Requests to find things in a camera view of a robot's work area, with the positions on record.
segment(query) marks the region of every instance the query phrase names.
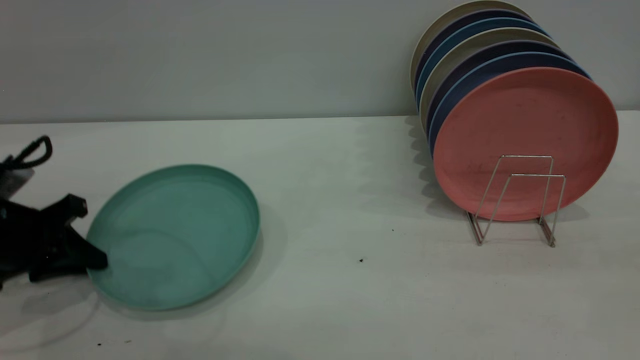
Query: gray wall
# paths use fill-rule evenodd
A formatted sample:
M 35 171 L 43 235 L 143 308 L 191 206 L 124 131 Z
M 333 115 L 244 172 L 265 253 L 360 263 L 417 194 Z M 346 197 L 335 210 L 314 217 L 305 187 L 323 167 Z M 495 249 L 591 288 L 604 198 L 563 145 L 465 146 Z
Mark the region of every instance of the gray wall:
M 519 0 L 621 109 L 640 2 Z M 414 113 L 408 66 L 448 0 L 1 0 L 0 122 Z

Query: table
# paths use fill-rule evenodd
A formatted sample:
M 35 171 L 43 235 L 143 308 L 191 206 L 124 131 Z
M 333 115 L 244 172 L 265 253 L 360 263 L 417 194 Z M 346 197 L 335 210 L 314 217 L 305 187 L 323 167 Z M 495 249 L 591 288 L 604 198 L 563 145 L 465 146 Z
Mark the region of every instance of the table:
M 495 224 L 478 247 L 440 191 L 416 117 L 0 126 L 0 156 L 40 135 L 54 154 L 12 199 L 88 201 L 183 163 L 254 190 L 262 234 L 216 296 L 160 313 L 88 279 L 0 291 L 0 357 L 27 359 L 632 359 L 640 354 L 640 111 L 621 111 L 607 173 L 560 212 Z

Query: beige plate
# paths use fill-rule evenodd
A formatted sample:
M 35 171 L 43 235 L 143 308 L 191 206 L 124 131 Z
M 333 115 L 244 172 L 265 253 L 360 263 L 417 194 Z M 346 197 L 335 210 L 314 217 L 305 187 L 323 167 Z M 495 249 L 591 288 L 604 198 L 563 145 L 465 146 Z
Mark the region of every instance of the beige plate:
M 433 71 L 427 78 L 426 83 L 424 83 L 419 107 L 422 129 L 426 131 L 425 126 L 427 114 L 429 113 L 429 106 L 431 105 L 431 98 L 435 95 L 440 84 L 442 84 L 444 79 L 451 73 L 451 71 L 453 71 L 453 69 L 465 61 L 469 56 L 484 49 L 485 47 L 512 40 L 533 40 L 558 47 L 558 45 L 556 45 L 556 43 L 549 37 L 538 33 L 537 31 L 522 28 L 491 29 L 474 35 L 461 42 L 442 57 L 440 62 L 438 62 L 433 68 Z
M 409 73 L 409 84 L 411 86 L 411 90 L 413 91 L 413 77 L 415 76 L 415 68 L 418 66 L 418 62 L 420 62 L 420 57 L 427 49 L 427 46 L 433 41 L 433 39 L 450 23 L 458 20 L 460 17 L 468 15 L 472 12 L 480 11 L 480 10 L 489 10 L 489 9 L 502 9 L 502 10 L 511 10 L 517 13 L 521 13 L 528 18 L 531 18 L 529 14 L 522 11 L 519 7 L 503 3 L 502 1 L 494 1 L 494 0 L 482 0 L 482 1 L 472 1 L 470 3 L 465 3 L 460 6 L 457 6 L 447 13 L 437 18 L 436 21 L 431 24 L 431 26 L 427 29 L 427 31 L 422 34 L 420 41 L 415 46 L 413 50 L 413 58 L 411 59 L 411 72 Z

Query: blue plate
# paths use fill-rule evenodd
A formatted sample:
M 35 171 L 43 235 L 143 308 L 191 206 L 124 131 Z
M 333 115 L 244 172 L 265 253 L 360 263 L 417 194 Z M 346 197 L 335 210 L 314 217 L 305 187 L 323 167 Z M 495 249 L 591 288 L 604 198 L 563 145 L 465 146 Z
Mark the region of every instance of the blue plate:
M 418 62 L 418 66 L 416 67 L 416 73 L 414 74 L 414 77 L 413 77 L 413 93 L 415 94 L 416 84 L 418 83 L 418 78 L 420 77 L 420 72 L 422 70 L 422 67 L 424 66 L 424 63 L 426 63 L 429 56 L 431 56 L 433 51 L 446 38 L 448 38 L 450 35 L 452 35 L 456 31 L 460 30 L 461 28 L 464 28 L 469 24 L 473 24 L 474 22 L 477 22 L 480 20 L 492 19 L 497 17 L 511 17 L 513 19 L 520 19 L 520 20 L 533 22 L 530 18 L 526 17 L 525 15 L 522 15 L 521 13 L 513 12 L 511 10 L 499 10 L 499 9 L 481 10 L 478 12 L 473 12 L 452 22 L 446 28 L 444 28 L 439 34 L 437 34 L 437 36 L 431 41 L 429 46 L 427 46 L 427 48 L 424 50 L 424 53 L 420 56 L 420 62 Z
M 87 240 L 107 254 L 94 285 L 125 305 L 182 307 L 222 288 L 251 255 L 258 203 L 237 176 L 205 165 L 147 174 L 100 210 Z
M 523 28 L 529 29 L 533 31 L 537 31 L 541 34 L 548 36 L 548 34 L 542 30 L 538 25 L 533 24 L 530 21 L 520 20 L 520 19 L 512 19 L 508 17 L 497 17 L 493 19 L 486 19 L 474 22 L 473 24 L 469 24 L 460 30 L 457 30 L 451 36 L 446 38 L 434 51 L 431 56 L 427 59 L 426 63 L 422 68 L 418 67 L 420 71 L 420 76 L 418 78 L 418 83 L 415 91 L 415 100 L 420 106 L 420 98 L 422 97 L 422 89 L 424 88 L 424 83 L 427 82 L 431 71 L 438 64 L 438 62 L 449 52 L 451 49 L 456 47 L 465 39 L 468 39 L 476 34 L 480 34 L 483 31 L 497 29 L 497 28 Z
M 433 157 L 436 138 L 442 124 L 451 110 L 453 110 L 464 96 L 496 76 L 527 67 L 555 67 L 573 71 L 585 78 L 589 78 L 587 73 L 573 61 L 554 54 L 527 51 L 525 53 L 503 55 L 490 60 L 471 70 L 458 80 L 445 94 L 440 104 L 438 104 L 438 108 L 429 126 L 429 149 L 431 150 L 431 157 Z
M 426 117 L 426 129 L 429 129 L 433 114 L 436 112 L 436 107 L 438 104 L 440 104 L 440 101 L 442 101 L 444 95 L 449 91 L 449 89 L 451 89 L 453 84 L 460 80 L 464 75 L 491 59 L 495 59 L 503 55 L 522 53 L 526 51 L 554 54 L 562 56 L 567 60 L 573 61 L 573 59 L 571 59 L 567 54 L 565 54 L 557 47 L 532 40 L 514 40 L 501 42 L 499 44 L 491 45 L 490 47 L 482 49 L 469 56 L 467 59 L 465 59 L 465 61 L 461 62 L 460 65 L 453 69 L 442 81 L 442 84 L 440 84 L 438 89 L 435 91 L 429 103 L 429 112 Z

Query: plate rack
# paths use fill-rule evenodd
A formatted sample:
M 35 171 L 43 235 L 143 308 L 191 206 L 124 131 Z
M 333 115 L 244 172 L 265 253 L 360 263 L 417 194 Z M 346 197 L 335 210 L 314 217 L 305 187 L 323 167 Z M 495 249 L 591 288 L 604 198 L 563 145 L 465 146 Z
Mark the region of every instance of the plate rack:
M 505 158 L 535 158 L 535 159 L 549 160 L 549 173 L 548 174 L 519 174 L 519 173 L 513 173 L 513 174 L 509 175 L 507 177 L 507 181 L 505 181 L 504 186 L 502 187 L 502 192 L 500 193 L 500 197 L 498 198 L 498 202 L 495 204 L 495 207 L 493 208 L 493 213 L 491 215 L 491 218 L 489 218 L 489 221 L 486 224 L 486 227 L 485 227 L 485 229 L 483 231 L 482 227 L 481 227 L 481 225 L 480 225 L 480 223 L 478 221 L 478 214 L 480 213 L 480 209 L 482 209 L 482 205 L 484 204 L 484 200 L 486 198 L 486 194 L 489 192 L 489 188 L 491 187 L 491 184 L 493 183 L 493 179 L 495 177 L 495 173 L 498 171 L 498 168 L 500 167 L 500 163 Z M 496 212 L 498 212 L 498 207 L 500 206 L 500 202 L 502 201 L 502 197 L 504 196 L 504 193 L 507 191 L 507 188 L 509 187 L 509 183 L 511 182 L 511 180 L 514 179 L 514 178 L 518 178 L 518 177 L 546 177 L 547 178 L 547 187 L 545 188 L 545 195 L 542 198 L 542 207 L 541 207 L 541 210 L 540 210 L 540 217 L 538 217 L 536 219 L 536 221 L 537 221 L 538 225 L 540 225 L 540 227 L 542 227 L 542 231 L 545 234 L 545 237 L 547 238 L 547 244 L 550 247 L 556 247 L 556 237 L 554 236 L 554 233 L 556 231 L 556 223 L 557 223 L 557 219 L 558 219 L 558 211 L 560 210 L 560 204 L 562 204 L 562 198 L 563 198 L 563 195 L 564 195 L 564 186 L 566 185 L 566 176 L 561 175 L 561 174 L 553 174 L 553 168 L 554 168 L 554 158 L 553 158 L 553 156 L 549 156 L 549 155 L 502 155 L 498 159 L 498 162 L 496 162 L 495 167 L 493 168 L 493 173 L 491 174 L 491 178 L 489 179 L 489 183 L 487 184 L 486 189 L 484 190 L 484 195 L 482 196 L 482 199 L 480 200 L 480 205 L 478 206 L 478 210 L 476 211 L 475 214 L 471 214 L 470 212 L 467 211 L 467 218 L 469 220 L 471 228 L 473 229 L 473 234 L 474 234 L 474 237 L 476 238 L 476 243 L 478 244 L 478 246 L 482 245 L 485 242 L 486 235 L 487 235 L 487 233 L 489 231 L 489 228 L 491 227 L 491 224 L 493 223 L 493 219 L 495 218 Z M 549 191 L 549 184 L 550 184 L 552 178 L 560 178 L 560 179 L 562 179 L 562 188 L 560 189 L 560 197 L 558 198 L 558 203 L 557 203 L 557 206 L 556 206 L 556 212 L 554 214 L 554 222 L 551 225 L 551 228 L 549 228 L 549 225 L 547 224 L 547 220 L 545 219 L 545 216 L 544 216 L 544 210 L 545 210 L 545 206 L 547 205 L 547 193 Z

